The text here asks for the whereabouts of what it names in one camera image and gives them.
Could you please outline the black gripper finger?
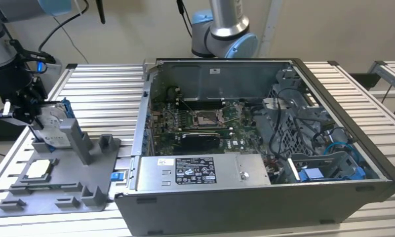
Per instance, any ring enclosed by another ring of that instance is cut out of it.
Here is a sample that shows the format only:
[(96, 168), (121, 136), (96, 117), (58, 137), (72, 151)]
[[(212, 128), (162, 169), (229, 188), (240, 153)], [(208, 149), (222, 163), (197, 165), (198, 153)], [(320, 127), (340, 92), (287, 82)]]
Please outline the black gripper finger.
[(29, 108), (29, 124), (27, 126), (31, 127), (33, 129), (42, 129), (43, 125), (39, 121), (39, 115), (41, 115), (41, 109), (39, 108)]

